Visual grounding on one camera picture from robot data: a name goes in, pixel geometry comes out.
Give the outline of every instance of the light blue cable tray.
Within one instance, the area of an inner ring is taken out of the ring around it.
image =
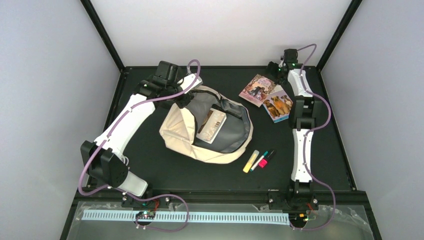
[[[85,209],[81,220],[128,221],[134,222],[139,211],[131,210],[94,210]],[[157,211],[154,219],[141,216],[139,222],[183,223],[187,213],[184,211]],[[190,212],[189,223],[226,223],[226,224],[277,224],[289,225],[287,213],[268,212]]]

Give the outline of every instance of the white wall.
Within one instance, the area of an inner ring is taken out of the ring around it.
[[[316,43],[316,65],[351,0],[92,0],[126,66],[266,65]],[[307,51],[299,53],[306,59]]]
[[[119,71],[80,1],[0,1],[1,239],[59,239]]]
[[[383,239],[424,236],[424,4],[363,1],[323,78]]]

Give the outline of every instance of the book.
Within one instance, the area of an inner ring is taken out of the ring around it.
[[[263,107],[274,123],[288,119],[292,106],[293,101],[280,85],[263,101]]]
[[[276,84],[273,81],[257,74],[240,92],[239,96],[260,107],[275,87]]]
[[[227,114],[225,112],[211,108],[203,120],[203,124],[198,129],[196,137],[208,144],[212,144],[226,119]]]

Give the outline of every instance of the black table surface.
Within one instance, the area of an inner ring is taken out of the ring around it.
[[[244,154],[229,164],[204,163],[165,147],[159,128],[168,110],[158,108],[149,116],[125,148],[130,170],[146,180],[154,189],[167,191],[268,191],[285,190],[290,182],[294,163],[294,140],[288,120],[273,123],[264,107],[257,107],[239,97],[239,93],[256,75],[264,73],[265,67],[202,67],[203,85],[211,87],[227,98],[243,104],[253,123],[253,137]],[[112,112],[114,119],[127,104],[133,89],[143,79],[154,74],[156,67],[127,67],[117,106]],[[313,92],[323,96],[323,86],[315,67],[307,67],[306,77]],[[284,90],[293,99],[289,84]],[[321,125],[327,118],[322,109],[317,120]],[[276,149],[276,155],[265,168],[253,172],[242,171],[254,150],[261,154]],[[329,125],[314,132],[311,145],[312,173],[329,184],[335,191],[350,191],[348,167],[343,146],[338,138],[334,119]],[[316,191],[327,188],[314,183]]]

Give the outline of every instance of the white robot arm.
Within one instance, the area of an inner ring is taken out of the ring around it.
[[[308,80],[306,79],[306,72],[303,70],[303,80],[306,89],[303,88],[301,77],[300,77],[300,69],[293,69],[288,72],[288,82],[293,88],[293,92],[295,96],[303,96],[307,98],[312,98],[312,95],[307,93],[311,92],[311,88],[309,87]],[[291,172],[291,180],[293,182],[299,181],[300,183],[309,183],[312,182],[311,175],[308,174],[305,165],[304,165],[304,156],[303,156],[303,147],[305,142],[305,134],[309,129],[307,128],[294,128],[293,138],[294,138],[294,165],[293,171]],[[306,164],[310,166],[311,164],[311,142],[312,136],[314,132],[310,132],[306,138],[306,149],[305,149],[305,160]]]
[[[87,169],[90,176],[135,196],[144,194],[148,184],[129,171],[124,150],[140,125],[155,111],[156,106],[153,102],[158,100],[159,106],[184,102],[190,98],[188,94],[175,98],[169,97],[180,92],[188,92],[202,84],[199,76],[189,74],[180,78],[182,74],[178,71],[177,65],[161,61],[155,75],[140,82],[124,109],[106,131],[94,142],[85,141],[82,144],[81,155],[84,164],[87,165],[92,158]],[[93,153],[99,146],[102,148],[93,157]]]
[[[315,99],[306,78],[306,71],[298,63],[298,51],[286,49],[281,63],[270,62],[267,70],[279,84],[289,82],[294,93],[293,105],[288,122],[294,138],[294,163],[291,181],[287,190],[286,202],[291,208],[304,207],[313,196],[311,169],[311,143],[316,127],[316,119],[321,108],[321,100]]]

